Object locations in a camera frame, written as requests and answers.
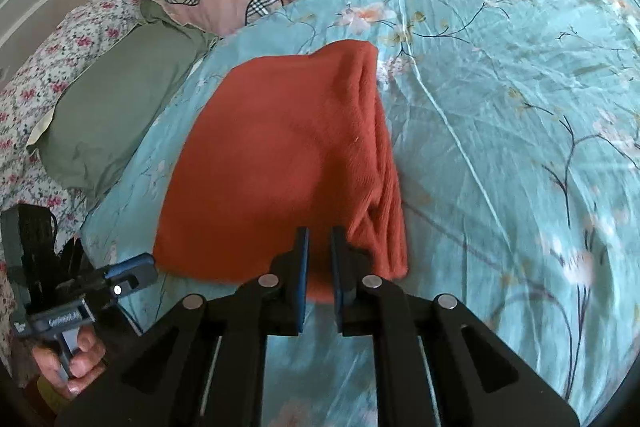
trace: green garment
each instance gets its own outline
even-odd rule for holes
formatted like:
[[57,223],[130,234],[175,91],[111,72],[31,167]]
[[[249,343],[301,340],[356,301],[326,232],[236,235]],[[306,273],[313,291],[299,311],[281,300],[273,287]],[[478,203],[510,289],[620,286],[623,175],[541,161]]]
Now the green garment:
[[47,174],[94,206],[118,181],[153,121],[217,37],[148,0],[141,25],[71,84],[34,147]]

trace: blue floral bedsheet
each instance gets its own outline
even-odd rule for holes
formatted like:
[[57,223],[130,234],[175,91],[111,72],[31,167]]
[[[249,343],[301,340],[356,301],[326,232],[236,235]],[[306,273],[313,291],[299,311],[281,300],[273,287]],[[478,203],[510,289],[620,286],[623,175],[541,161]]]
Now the blue floral bedsheet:
[[[368,40],[401,181],[402,285],[457,295],[587,423],[640,349],[639,21],[639,0],[298,0],[194,69],[84,244],[98,264],[152,249],[182,144],[231,68]],[[232,290],[166,275],[126,306],[148,328],[187,293]],[[332,323],[312,306],[300,338],[270,340],[263,425],[376,425],[370,342]]]

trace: silver screw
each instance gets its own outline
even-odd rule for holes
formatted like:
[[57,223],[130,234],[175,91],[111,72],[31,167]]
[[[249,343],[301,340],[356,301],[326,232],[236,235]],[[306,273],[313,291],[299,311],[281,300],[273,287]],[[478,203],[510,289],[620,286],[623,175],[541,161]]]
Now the silver screw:
[[448,293],[443,293],[438,297],[438,304],[446,310],[452,310],[458,305],[458,299]]
[[277,275],[273,273],[266,273],[264,275],[260,275],[258,278],[258,284],[263,288],[273,288],[278,285],[280,279],[278,279]]
[[182,305],[188,310],[197,310],[200,306],[202,306],[204,299],[201,295],[197,295],[192,293],[191,295],[187,295],[184,299],[182,299]]
[[362,284],[367,288],[380,288],[380,286],[382,286],[382,279],[377,275],[366,275],[362,278]]

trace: white fabric with red flowers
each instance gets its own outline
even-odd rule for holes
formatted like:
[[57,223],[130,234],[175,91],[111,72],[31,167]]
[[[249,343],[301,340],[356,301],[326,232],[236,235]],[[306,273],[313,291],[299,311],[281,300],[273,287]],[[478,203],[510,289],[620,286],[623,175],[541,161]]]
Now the white fabric with red flowers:
[[[39,158],[28,155],[26,143],[66,86],[136,26],[139,4],[89,0],[75,8],[0,91],[0,210],[18,202],[48,206],[58,220],[58,250],[84,221],[84,195],[49,178]],[[14,307],[0,243],[0,360],[9,369],[9,314]]]

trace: folded red cloth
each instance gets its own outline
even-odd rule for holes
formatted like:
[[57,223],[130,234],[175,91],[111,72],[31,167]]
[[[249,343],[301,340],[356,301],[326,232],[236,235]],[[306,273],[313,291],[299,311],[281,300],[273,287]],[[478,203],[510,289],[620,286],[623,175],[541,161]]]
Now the folded red cloth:
[[154,256],[170,273],[241,283],[310,228],[308,295],[332,299],[329,235],[347,228],[386,279],[407,272],[378,50],[339,41],[234,68],[198,116],[164,199]]

